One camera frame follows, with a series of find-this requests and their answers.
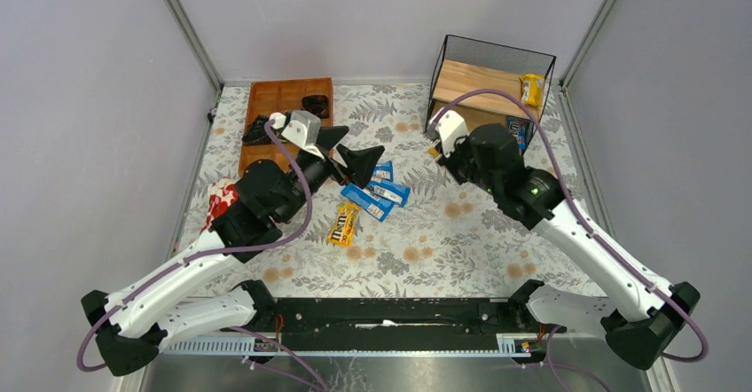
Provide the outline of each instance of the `gray wall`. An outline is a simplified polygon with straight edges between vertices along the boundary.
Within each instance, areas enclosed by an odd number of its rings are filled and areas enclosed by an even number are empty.
[[[79,299],[164,260],[212,98],[162,0],[0,0],[0,389],[112,387]]]
[[[683,392],[749,390],[752,0],[619,0],[570,90],[618,239],[702,298]],[[670,351],[693,355],[689,329]]]
[[[182,0],[228,81],[428,79],[447,33],[560,57],[602,0]]]

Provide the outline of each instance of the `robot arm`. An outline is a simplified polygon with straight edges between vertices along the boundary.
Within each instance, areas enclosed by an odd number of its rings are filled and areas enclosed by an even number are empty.
[[[121,291],[95,290],[82,298],[91,325],[114,312],[96,337],[99,353],[114,375],[134,372],[170,344],[201,333],[235,325],[251,329],[268,325],[274,301],[261,281],[246,281],[225,296],[179,303],[192,290],[258,255],[232,247],[270,244],[282,236],[276,224],[289,222],[306,204],[301,180],[311,194],[330,176],[340,184],[363,187],[384,152],[383,146],[351,151],[337,145],[347,163],[342,165],[328,154],[348,133],[347,127],[323,128],[315,115],[303,111],[273,114],[270,121],[283,138],[302,149],[296,163],[304,178],[283,172],[274,161],[252,163],[235,184],[238,201],[183,253]],[[137,290],[142,291],[129,298]]]
[[[439,143],[434,150],[438,164],[460,184],[471,182],[486,190],[505,215],[551,241],[607,295],[581,296],[530,280],[512,300],[527,311],[530,321],[565,325],[603,338],[619,357],[648,369],[684,325],[658,291],[690,313],[700,298],[697,290],[688,283],[672,285],[655,274],[598,225],[592,223],[592,230],[586,230],[568,206],[559,180],[545,170],[526,168],[516,139],[500,124],[468,133],[459,114],[440,115],[435,129]],[[584,213],[576,202],[575,209]],[[652,287],[645,287],[596,236],[648,278]]]

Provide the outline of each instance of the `table surface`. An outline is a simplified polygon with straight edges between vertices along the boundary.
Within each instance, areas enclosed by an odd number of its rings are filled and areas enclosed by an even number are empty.
[[[263,252],[192,296],[225,294],[241,281],[258,278],[276,297],[507,297],[529,278],[573,293],[602,295],[554,245],[506,218],[474,185],[454,183],[433,162],[427,153],[430,143],[422,135],[428,92],[422,84],[334,87],[334,124],[350,127],[342,143],[353,149],[386,147],[382,160],[392,160],[396,182],[412,188],[405,208],[393,209],[383,223],[361,212],[353,246],[336,246],[325,235],[342,197],[341,188],[329,181],[314,196],[313,221],[302,238]],[[208,186],[222,177],[238,179],[248,93],[245,87],[223,91],[180,251],[204,225]],[[553,95],[543,127],[569,188],[581,196]],[[533,139],[525,160],[552,169],[540,137]],[[302,212],[282,225],[285,235],[300,225]]]

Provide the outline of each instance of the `purple cable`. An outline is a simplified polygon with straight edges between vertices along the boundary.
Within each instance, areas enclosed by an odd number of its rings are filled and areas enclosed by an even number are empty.
[[[263,129],[266,131],[267,136],[269,136],[269,139],[271,139],[271,142],[277,146],[279,151],[282,152],[282,154],[285,156],[287,161],[290,163],[290,167],[293,168],[293,171],[298,176],[298,181],[300,181],[301,186],[303,188],[303,194],[305,195],[306,199],[306,215],[305,219],[303,219],[303,223],[300,228],[295,230],[292,234],[290,234],[287,237],[284,237],[281,240],[274,241],[273,243],[268,244],[261,244],[259,246],[247,246],[247,247],[230,247],[230,248],[215,248],[213,250],[204,250],[201,252],[197,252],[193,255],[190,255],[184,259],[185,263],[190,263],[192,261],[195,261],[196,259],[199,259],[204,256],[210,256],[210,255],[219,255],[219,254],[233,254],[233,253],[244,253],[244,252],[262,252],[263,250],[268,250],[270,248],[274,247],[280,247],[284,246],[285,244],[289,243],[290,241],[293,241],[294,239],[297,239],[298,237],[303,234],[306,228],[308,228],[308,224],[310,223],[310,219],[313,217],[313,196],[310,193],[310,187],[308,185],[308,182],[305,179],[305,175],[303,175],[303,171],[301,167],[298,165],[298,163],[295,162],[295,158],[292,154],[290,154],[289,151],[285,148],[284,145],[282,145],[281,142],[279,142],[279,139],[274,134],[274,132],[271,130],[271,124],[273,122],[269,121],[264,123]],[[125,299],[122,300],[123,303],[128,303],[132,301],[136,296],[144,292],[147,288],[152,286],[154,283],[159,281],[160,279],[164,278],[166,275],[168,275],[173,270],[176,270],[183,265],[180,263],[175,263],[174,265],[170,265],[167,268],[165,268],[162,272],[158,273],[157,275],[149,278],[143,285],[136,288],[125,297]],[[76,365],[78,366],[78,369],[82,372],[95,372],[97,370],[101,370],[106,367],[106,364],[100,364],[100,365],[86,365],[83,362],[83,354],[86,352],[86,348],[89,347],[89,343],[91,342],[91,338],[94,337],[94,334],[97,333],[97,330],[108,320],[117,313],[118,310],[121,310],[122,306],[115,305],[112,309],[110,309],[105,315],[102,316],[94,325],[91,327],[88,333],[86,333],[86,336],[83,338],[83,341],[81,342],[81,346],[78,348],[78,354],[76,355]]]
[[[290,355],[290,357],[292,357],[295,361],[297,361],[298,364],[302,365],[303,368],[305,368],[313,377],[316,378],[316,381],[318,382],[319,385],[321,385],[322,390],[329,390],[329,385],[326,384],[326,382],[324,381],[324,378],[321,377],[321,374],[319,374],[316,370],[314,370],[314,368],[311,367],[308,363],[303,361],[303,358],[298,357],[298,355],[295,354],[292,350],[290,350],[287,346],[283,345],[282,343],[279,343],[278,341],[275,341],[274,339],[270,339],[262,334],[252,332],[250,330],[246,330],[243,327],[230,327],[230,329],[235,330],[236,332],[250,334],[260,341],[265,341],[269,343],[270,345],[274,345],[277,348],[284,350],[287,354]]]
[[[312,383],[310,381],[305,380],[303,377],[297,376],[295,374],[292,374],[291,372],[286,372],[285,370],[280,370],[276,367],[268,367],[266,364],[254,364],[252,361],[244,361],[243,364],[251,365],[251,370],[254,370],[256,368],[261,368],[262,370],[266,370],[268,372],[275,372],[277,374],[281,374],[285,377],[289,377],[292,380],[298,381],[304,385],[306,385],[309,388],[314,388],[315,390],[323,390],[320,386],[318,386],[316,383]]]
[[[524,365],[524,366],[523,365],[517,365],[517,364],[515,364],[515,365],[502,365],[500,367],[496,367],[495,369],[498,369],[498,370],[522,370],[522,369],[530,370],[530,369],[541,368],[541,367],[546,367],[546,366],[548,366],[548,367],[550,367],[550,366],[556,366],[556,368],[560,368],[562,370],[570,370],[571,372],[577,372],[577,373],[582,374],[583,376],[585,376],[585,377],[587,377],[589,379],[592,379],[593,381],[597,382],[601,387],[603,387],[603,390],[605,390],[606,392],[612,392],[611,388],[606,384],[606,382],[603,381],[603,380],[601,380],[600,377],[596,376],[594,372],[589,372],[589,371],[585,370],[584,368],[575,367],[573,365],[568,365],[568,364],[551,363],[549,361],[547,363],[544,362],[544,363],[537,363],[537,364],[528,364],[528,365]]]
[[[478,89],[473,90],[470,92],[467,92],[465,95],[461,95],[457,98],[455,98],[453,101],[451,101],[449,104],[444,106],[437,114],[434,116],[434,120],[432,123],[437,123],[439,119],[442,118],[442,116],[452,109],[452,107],[456,106],[460,102],[464,101],[467,98],[474,97],[476,95],[481,95],[489,93],[492,95],[499,95],[500,97],[504,97],[509,99],[510,101],[514,102],[515,105],[517,105],[527,116],[528,118],[533,122],[538,132],[540,132],[541,139],[543,139],[543,145],[545,146],[545,151],[548,153],[548,157],[551,159],[551,164],[553,166],[553,171],[556,173],[556,177],[559,179],[559,184],[561,185],[561,190],[564,192],[564,198],[567,201],[567,206],[569,206],[569,210],[571,210],[572,214],[575,216],[577,221],[583,226],[583,228],[587,231],[588,234],[592,236],[593,239],[595,239],[598,244],[600,244],[601,247],[603,247],[606,252],[611,255],[616,261],[619,262],[624,269],[626,269],[632,276],[634,276],[637,280],[639,280],[640,283],[642,283],[645,287],[647,287],[649,290],[653,290],[653,293],[655,293],[656,296],[660,297],[664,302],[666,302],[672,309],[674,309],[679,316],[684,319],[684,321],[689,325],[689,327],[692,329],[692,331],[697,335],[697,339],[700,340],[700,353],[693,357],[679,357],[676,355],[671,355],[667,353],[662,353],[663,357],[666,357],[668,359],[682,362],[682,363],[693,363],[697,361],[701,361],[705,359],[705,357],[708,356],[708,350],[709,350],[709,344],[708,344],[708,338],[705,337],[705,334],[702,332],[700,327],[692,320],[692,318],[689,316],[689,314],[686,313],[684,309],[682,309],[676,302],[671,300],[671,298],[666,295],[663,291],[655,287],[655,284],[650,282],[649,279],[645,278],[642,273],[637,270],[635,267],[633,267],[629,262],[627,262],[626,259],[623,258],[623,256],[619,255],[619,252],[617,252],[613,247],[611,247],[608,242],[598,235],[595,230],[592,229],[590,224],[585,220],[585,216],[583,216],[582,213],[580,213],[580,210],[577,208],[577,205],[575,204],[575,200],[572,198],[572,194],[569,193],[569,189],[567,188],[567,183],[564,181],[564,176],[561,174],[561,169],[559,169],[559,163],[556,161],[556,158],[553,155],[553,148],[551,147],[551,143],[548,140],[548,137],[545,135],[545,131],[543,128],[541,128],[540,122],[536,118],[535,115],[530,111],[529,108],[527,108],[525,105],[522,104],[517,98],[513,97],[512,95],[504,92],[503,90],[496,90],[496,89]]]
[[[562,388],[566,390],[567,392],[572,392],[572,389],[567,386],[567,383],[564,383],[564,380],[561,379],[559,374],[556,372],[556,364],[553,362],[552,355],[553,355],[553,336],[556,334],[556,332],[559,331],[561,328],[561,325],[557,325],[551,330],[551,332],[548,334],[548,342],[545,344],[545,358],[549,362],[549,366],[551,367],[551,374],[553,374],[554,379],[559,382]]]

